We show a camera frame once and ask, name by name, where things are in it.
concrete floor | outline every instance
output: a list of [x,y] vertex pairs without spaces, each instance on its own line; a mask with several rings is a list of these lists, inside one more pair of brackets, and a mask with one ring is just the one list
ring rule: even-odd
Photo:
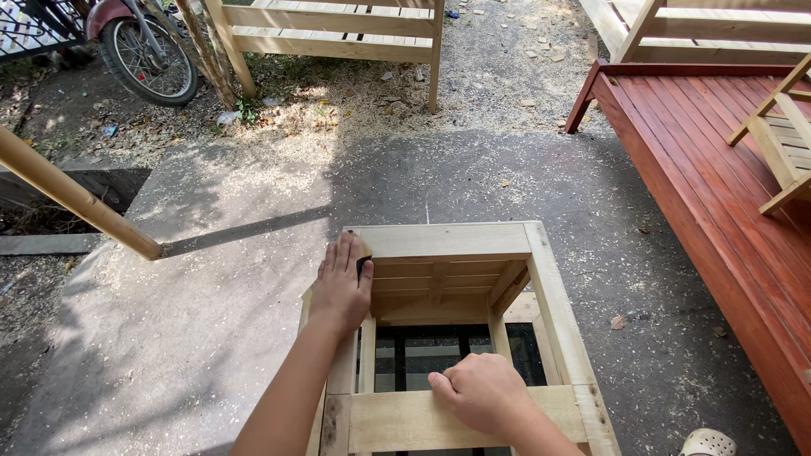
[[[624,454],[678,454],[699,427],[741,454],[796,453],[613,134],[360,140],[314,174],[283,161],[311,176],[287,192],[262,163],[221,160],[241,147],[177,150],[136,197],[127,216],[172,242],[169,258],[108,242],[70,277],[11,454],[224,454],[294,340],[328,239],[429,219],[544,223]],[[616,315],[629,322],[612,331]]]

concrete curb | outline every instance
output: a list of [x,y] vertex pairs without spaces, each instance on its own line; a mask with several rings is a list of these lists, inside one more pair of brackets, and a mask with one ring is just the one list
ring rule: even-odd
[[0,256],[78,255],[89,253],[105,239],[102,233],[0,236]]

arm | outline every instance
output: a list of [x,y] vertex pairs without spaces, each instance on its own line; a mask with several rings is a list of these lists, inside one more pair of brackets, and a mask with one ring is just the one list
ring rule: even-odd
[[341,235],[340,246],[327,246],[310,301],[310,318],[242,427],[232,456],[290,456],[307,451],[335,349],[369,311],[373,265],[371,261],[363,264],[359,280],[355,264],[360,253],[358,239],[348,233]]
[[521,456],[583,455],[535,405],[504,356],[470,354],[444,373],[428,374],[428,381],[457,419],[501,437]]

hand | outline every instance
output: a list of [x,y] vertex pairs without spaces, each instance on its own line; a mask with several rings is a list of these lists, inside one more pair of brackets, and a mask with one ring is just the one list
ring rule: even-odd
[[467,355],[444,373],[431,372],[434,395],[471,428],[513,441],[515,423],[541,411],[521,375],[502,355]]
[[309,321],[334,329],[339,340],[355,331],[369,312],[374,265],[364,262],[358,280],[356,264],[360,258],[360,241],[345,232],[340,246],[329,243],[318,268]]

red-stained wooden bench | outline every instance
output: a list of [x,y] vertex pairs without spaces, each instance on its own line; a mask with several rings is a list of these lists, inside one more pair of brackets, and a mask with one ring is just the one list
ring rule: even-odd
[[[795,443],[811,454],[811,202],[761,215],[782,188],[751,135],[727,145],[793,68],[601,59],[566,131],[577,132],[596,98]],[[811,104],[797,105],[811,118]]]

